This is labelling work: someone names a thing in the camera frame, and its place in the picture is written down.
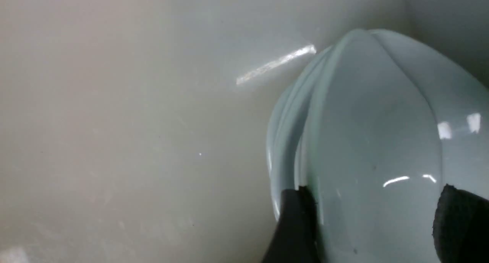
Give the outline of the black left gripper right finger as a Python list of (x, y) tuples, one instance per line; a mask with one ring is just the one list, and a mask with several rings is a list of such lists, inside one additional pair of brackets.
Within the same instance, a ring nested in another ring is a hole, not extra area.
[(435, 211), (432, 236), (442, 263), (487, 263), (489, 201), (446, 184)]

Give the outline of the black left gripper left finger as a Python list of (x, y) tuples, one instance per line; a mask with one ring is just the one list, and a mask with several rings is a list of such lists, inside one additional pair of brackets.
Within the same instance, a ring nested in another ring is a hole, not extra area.
[(310, 190), (281, 193), (280, 216), (263, 263), (318, 263), (316, 202)]

